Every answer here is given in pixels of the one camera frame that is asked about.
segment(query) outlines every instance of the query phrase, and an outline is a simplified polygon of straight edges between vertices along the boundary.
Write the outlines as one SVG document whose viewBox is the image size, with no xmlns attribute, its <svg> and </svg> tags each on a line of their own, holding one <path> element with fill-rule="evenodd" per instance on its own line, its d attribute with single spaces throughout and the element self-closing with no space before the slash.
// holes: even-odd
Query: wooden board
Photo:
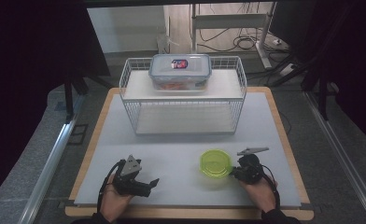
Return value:
<svg viewBox="0 0 366 224">
<path fill-rule="evenodd" d="M 267 97 L 268 104 L 272 111 L 275 125 L 277 131 L 279 133 L 279 137 L 281 143 L 283 145 L 283 149 L 285 151 L 286 157 L 288 159 L 288 164 L 293 173 L 294 181 L 296 187 L 300 194 L 300 199 L 302 203 L 310 203 L 308 196 L 306 194 L 303 181 L 300 177 L 299 170 L 297 168 L 296 162 L 291 152 L 291 148 L 289 145 L 289 141 L 286 137 L 281 119 L 278 115 L 278 111 L 273 99 L 273 96 L 268 88 L 248 88 L 250 92 L 264 92 Z M 105 118 L 107 115 L 108 108 L 110 106 L 110 102 L 114 94 L 118 94 L 118 89 L 112 89 L 107 95 L 106 102 L 104 108 L 101 112 L 100 118 L 98 119 L 98 123 L 95 127 L 90 145 L 88 147 L 86 156 L 81 165 L 79 174 L 77 176 L 77 181 L 75 186 L 72 189 L 72 193 L 70 196 L 70 200 L 75 200 L 77 197 L 77 192 L 79 186 L 82 183 L 82 180 L 89 168 L 91 158 L 93 152 L 96 148 L 100 132 L 102 130 L 103 124 L 105 122 Z M 82 216 L 90 216 L 93 212 L 95 212 L 95 207 L 75 207 L 68 206 L 65 209 L 65 212 L 68 216 L 74 217 L 82 217 Z M 310 210 L 302 210 L 302 209 L 294 209 L 294 210 L 284 210 L 284 212 L 289 215 L 296 217 L 301 220 L 311 219 L 314 215 L 313 211 Z M 260 218 L 260 212 L 257 209 L 250 208 L 191 208 L 191 207 L 148 207 L 148 206 L 130 206 L 129 209 L 124 214 L 125 217 L 138 217 L 138 218 L 227 218 L 227 219 L 257 219 Z"/>
</svg>

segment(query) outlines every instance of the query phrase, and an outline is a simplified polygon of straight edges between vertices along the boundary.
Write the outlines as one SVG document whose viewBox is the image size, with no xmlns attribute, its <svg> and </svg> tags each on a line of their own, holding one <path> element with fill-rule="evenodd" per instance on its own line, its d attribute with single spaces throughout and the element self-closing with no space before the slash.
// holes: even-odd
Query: gray carpet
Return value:
<svg viewBox="0 0 366 224">
<path fill-rule="evenodd" d="M 116 55 L 106 55 L 112 77 L 103 77 L 117 86 L 121 60 Z M 242 56 L 246 72 L 253 72 L 250 86 L 262 85 L 275 80 L 261 72 L 256 56 Z M 366 224 L 366 212 L 351 187 L 344 170 L 336 159 L 331 146 L 321 131 L 310 106 L 300 91 L 302 77 L 296 77 L 284 85 L 272 88 L 275 102 L 283 120 L 288 138 L 307 189 L 315 218 L 304 223 L 311 224 Z M 64 206 L 90 142 L 107 89 L 86 79 L 90 87 L 85 97 L 76 129 L 63 152 L 58 169 L 40 206 L 35 223 L 70 223 L 74 220 L 64 213 Z M 49 94 L 49 107 L 42 121 L 10 175 L 0 188 L 0 223 L 16 223 L 32 193 L 33 187 L 47 161 L 59 131 L 65 111 L 63 110 L 63 87 Z M 328 99 L 330 123 L 338 134 L 345 150 L 366 182 L 366 136 L 341 111 L 333 97 Z M 122 220 L 122 223 L 247 223 L 233 220 Z"/>
</svg>

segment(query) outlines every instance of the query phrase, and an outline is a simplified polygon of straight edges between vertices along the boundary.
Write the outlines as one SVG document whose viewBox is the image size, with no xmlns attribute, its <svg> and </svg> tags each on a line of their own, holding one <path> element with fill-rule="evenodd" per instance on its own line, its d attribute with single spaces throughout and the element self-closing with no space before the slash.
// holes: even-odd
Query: white wall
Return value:
<svg viewBox="0 0 366 224">
<path fill-rule="evenodd" d="M 89 8 L 104 53 L 158 50 L 165 33 L 164 6 Z"/>
</svg>

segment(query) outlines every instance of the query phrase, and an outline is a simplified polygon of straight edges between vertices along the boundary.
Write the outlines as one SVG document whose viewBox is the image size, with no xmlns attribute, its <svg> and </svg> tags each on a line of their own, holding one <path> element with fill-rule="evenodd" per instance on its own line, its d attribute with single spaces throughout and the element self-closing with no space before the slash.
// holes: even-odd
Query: human hand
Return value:
<svg viewBox="0 0 366 224">
<path fill-rule="evenodd" d="M 133 195 L 120 195 L 112 185 L 113 179 L 114 175 L 111 175 L 107 180 L 100 209 L 101 214 L 109 222 L 115 221 L 134 197 Z"/>
<path fill-rule="evenodd" d="M 239 181 L 249 195 L 249 199 L 265 213 L 275 209 L 275 196 L 268 182 L 262 178 L 258 183 L 248 185 L 244 181 Z"/>
</svg>

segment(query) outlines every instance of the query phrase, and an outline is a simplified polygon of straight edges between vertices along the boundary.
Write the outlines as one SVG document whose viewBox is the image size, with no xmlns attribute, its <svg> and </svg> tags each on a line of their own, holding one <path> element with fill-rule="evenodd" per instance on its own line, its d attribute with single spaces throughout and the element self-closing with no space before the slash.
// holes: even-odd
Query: green bowl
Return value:
<svg viewBox="0 0 366 224">
<path fill-rule="evenodd" d="M 210 149 L 200 158 L 200 170 L 210 177 L 223 177 L 232 171 L 230 155 L 220 149 Z"/>
</svg>

